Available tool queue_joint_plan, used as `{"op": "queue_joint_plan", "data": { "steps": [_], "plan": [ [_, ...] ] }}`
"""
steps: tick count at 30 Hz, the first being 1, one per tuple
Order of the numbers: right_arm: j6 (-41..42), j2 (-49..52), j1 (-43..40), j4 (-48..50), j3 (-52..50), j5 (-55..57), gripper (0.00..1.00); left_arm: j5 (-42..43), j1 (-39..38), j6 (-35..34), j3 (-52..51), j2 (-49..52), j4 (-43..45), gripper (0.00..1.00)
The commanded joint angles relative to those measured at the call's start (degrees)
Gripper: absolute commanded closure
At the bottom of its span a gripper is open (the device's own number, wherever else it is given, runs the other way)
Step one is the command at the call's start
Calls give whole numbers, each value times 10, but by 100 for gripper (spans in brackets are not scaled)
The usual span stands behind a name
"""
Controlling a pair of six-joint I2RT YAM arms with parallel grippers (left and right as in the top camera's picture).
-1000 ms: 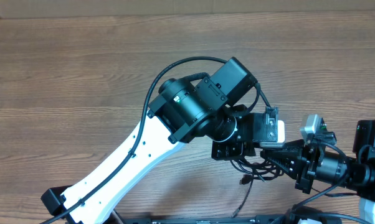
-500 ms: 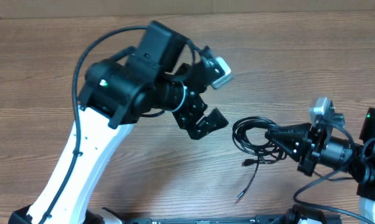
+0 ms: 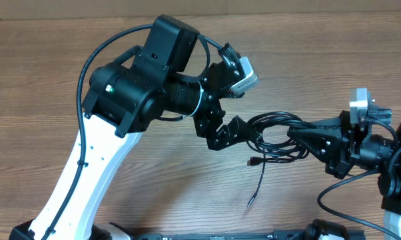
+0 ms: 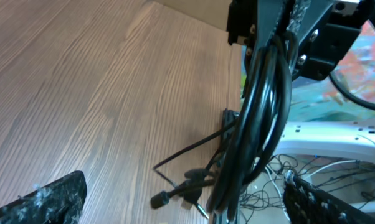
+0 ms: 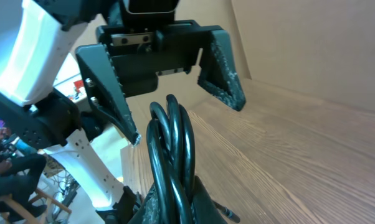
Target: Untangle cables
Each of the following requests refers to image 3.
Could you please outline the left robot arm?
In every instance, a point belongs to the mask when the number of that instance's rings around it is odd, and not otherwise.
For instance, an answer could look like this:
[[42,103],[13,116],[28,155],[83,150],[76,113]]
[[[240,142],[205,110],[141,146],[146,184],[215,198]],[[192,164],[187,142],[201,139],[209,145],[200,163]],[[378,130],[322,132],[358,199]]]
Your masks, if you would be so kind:
[[247,57],[231,45],[217,47],[220,63],[185,75],[193,49],[213,41],[168,15],[151,24],[144,45],[135,45],[95,69],[89,89],[77,90],[79,132],[65,168],[40,214],[14,227],[12,239],[130,239],[124,228],[95,225],[94,218],[117,169],[142,134],[163,113],[193,119],[208,148],[219,151],[260,135],[241,118],[222,122],[222,98],[240,98],[258,83]]

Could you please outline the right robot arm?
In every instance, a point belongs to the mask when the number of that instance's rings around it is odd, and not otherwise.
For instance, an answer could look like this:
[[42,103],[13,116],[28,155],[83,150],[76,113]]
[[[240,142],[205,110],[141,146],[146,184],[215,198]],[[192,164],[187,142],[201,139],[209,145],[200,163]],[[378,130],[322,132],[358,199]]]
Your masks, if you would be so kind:
[[354,101],[332,119],[291,127],[287,135],[325,164],[325,171],[340,184],[355,180],[349,171],[357,166],[364,176],[378,175],[386,239],[401,239],[401,123],[391,128],[391,109],[371,100]]

